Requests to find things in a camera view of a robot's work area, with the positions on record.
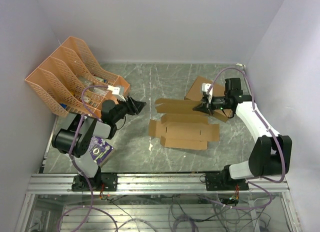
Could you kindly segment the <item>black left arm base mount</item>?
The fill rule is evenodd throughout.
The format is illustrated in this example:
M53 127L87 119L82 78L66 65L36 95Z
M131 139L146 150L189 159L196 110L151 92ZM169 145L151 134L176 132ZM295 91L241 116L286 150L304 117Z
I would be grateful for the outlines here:
M118 186L118 175L116 173L102 172L88 179L93 191L115 192ZM90 187L82 175L76 175L71 185L73 192L89 192Z

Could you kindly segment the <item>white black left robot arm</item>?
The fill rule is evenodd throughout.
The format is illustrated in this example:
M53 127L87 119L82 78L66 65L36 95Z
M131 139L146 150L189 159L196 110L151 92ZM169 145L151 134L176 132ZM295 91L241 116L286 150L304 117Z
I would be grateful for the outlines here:
M89 190L96 191L102 185L101 168L89 152L92 138L112 139L118 130L117 122L127 115L138 115L146 104L130 96L118 102L107 99L102 102L99 119L71 112L53 135L52 146L75 163L81 177L86 176L84 184Z

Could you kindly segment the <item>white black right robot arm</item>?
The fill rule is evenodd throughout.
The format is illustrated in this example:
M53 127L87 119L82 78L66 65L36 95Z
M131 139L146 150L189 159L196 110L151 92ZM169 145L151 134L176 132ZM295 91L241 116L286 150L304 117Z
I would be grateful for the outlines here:
M223 96L215 96L213 85L209 83L203 83L201 91L202 99L194 111L212 115L216 110L231 110L232 115L244 122L255 141L248 160L224 168L226 174L220 178L221 186L231 190L238 180L260 177L270 181L270 177L276 175L280 176L277 182L282 182L290 168L292 139L266 121L253 96L243 93L241 80L226 79Z

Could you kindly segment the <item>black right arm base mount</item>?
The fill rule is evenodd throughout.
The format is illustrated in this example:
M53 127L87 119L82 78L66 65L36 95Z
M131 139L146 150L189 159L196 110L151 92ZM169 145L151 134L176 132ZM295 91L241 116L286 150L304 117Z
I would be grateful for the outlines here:
M238 186L240 191L249 189L245 179L229 179L221 172L211 172L205 174L205 187L207 191L235 191Z

